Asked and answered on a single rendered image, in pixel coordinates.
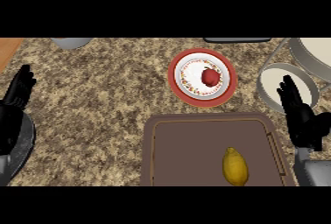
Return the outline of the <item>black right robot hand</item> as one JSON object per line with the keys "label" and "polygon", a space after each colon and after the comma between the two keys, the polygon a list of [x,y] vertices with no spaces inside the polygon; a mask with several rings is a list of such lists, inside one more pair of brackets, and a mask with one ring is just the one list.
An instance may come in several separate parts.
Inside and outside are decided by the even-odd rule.
{"label": "black right robot hand", "polygon": [[297,148],[322,150],[322,138],[331,130],[331,112],[315,114],[310,106],[303,103],[302,95],[293,78],[284,76],[276,93],[281,97],[290,139]]}

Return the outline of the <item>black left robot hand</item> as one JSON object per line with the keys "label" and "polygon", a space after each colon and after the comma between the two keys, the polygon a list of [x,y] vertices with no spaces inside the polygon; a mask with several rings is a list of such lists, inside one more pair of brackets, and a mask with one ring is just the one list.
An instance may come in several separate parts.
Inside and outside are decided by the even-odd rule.
{"label": "black left robot hand", "polygon": [[30,65],[22,65],[10,81],[5,98],[0,100],[0,156],[8,155],[16,145],[24,110],[36,84],[37,79],[30,71]]}

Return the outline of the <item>yellow lemon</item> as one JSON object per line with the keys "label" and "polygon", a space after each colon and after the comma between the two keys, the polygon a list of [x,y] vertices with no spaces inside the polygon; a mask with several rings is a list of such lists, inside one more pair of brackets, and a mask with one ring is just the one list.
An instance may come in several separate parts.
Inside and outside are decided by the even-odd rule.
{"label": "yellow lemon", "polygon": [[234,147],[226,148],[222,158],[222,174],[234,186],[244,186],[248,181],[248,166],[244,156]]}

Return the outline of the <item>brown tray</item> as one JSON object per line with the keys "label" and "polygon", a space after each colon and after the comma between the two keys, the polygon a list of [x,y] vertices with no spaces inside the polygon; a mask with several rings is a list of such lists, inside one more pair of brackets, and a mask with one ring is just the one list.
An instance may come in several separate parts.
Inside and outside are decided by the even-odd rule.
{"label": "brown tray", "polygon": [[223,155],[234,147],[248,165],[248,186],[293,186],[269,117],[259,112],[155,115],[145,123],[140,184],[228,186]]}

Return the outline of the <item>wooden board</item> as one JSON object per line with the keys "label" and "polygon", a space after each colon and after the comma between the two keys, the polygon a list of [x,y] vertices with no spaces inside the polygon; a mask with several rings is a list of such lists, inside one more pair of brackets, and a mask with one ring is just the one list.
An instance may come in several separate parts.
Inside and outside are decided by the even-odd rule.
{"label": "wooden board", "polygon": [[0,73],[6,69],[22,42],[22,38],[0,38]]}

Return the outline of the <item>grey rounded object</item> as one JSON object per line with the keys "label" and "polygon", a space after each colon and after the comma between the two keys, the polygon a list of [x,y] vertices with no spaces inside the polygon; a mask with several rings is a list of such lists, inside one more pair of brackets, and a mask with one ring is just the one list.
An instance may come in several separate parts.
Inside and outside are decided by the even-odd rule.
{"label": "grey rounded object", "polygon": [[70,50],[84,46],[92,38],[52,38],[52,40],[62,49]]}

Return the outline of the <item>red apple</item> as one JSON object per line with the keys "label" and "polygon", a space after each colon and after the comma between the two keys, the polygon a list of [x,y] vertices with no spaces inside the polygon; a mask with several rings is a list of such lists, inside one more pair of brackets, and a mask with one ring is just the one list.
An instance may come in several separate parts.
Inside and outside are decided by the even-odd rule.
{"label": "red apple", "polygon": [[217,85],[220,81],[220,74],[210,68],[206,68],[201,72],[201,82],[211,88]]}

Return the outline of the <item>red rimmed white plate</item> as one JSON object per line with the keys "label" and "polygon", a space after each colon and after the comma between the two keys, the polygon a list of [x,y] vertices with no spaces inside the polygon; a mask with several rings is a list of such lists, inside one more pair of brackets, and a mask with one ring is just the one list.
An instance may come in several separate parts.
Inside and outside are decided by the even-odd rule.
{"label": "red rimmed white plate", "polygon": [[[203,70],[220,74],[214,87],[203,84]],[[173,93],[195,107],[211,108],[225,104],[238,85],[238,76],[231,61],[213,50],[192,48],[179,53],[169,67],[169,83]]]}

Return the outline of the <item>dark flat appliance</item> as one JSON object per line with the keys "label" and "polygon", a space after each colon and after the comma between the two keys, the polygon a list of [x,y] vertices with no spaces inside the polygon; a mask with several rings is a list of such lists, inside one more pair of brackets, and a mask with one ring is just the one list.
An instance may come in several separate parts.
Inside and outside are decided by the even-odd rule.
{"label": "dark flat appliance", "polygon": [[208,43],[259,43],[268,42],[272,38],[203,38]]}

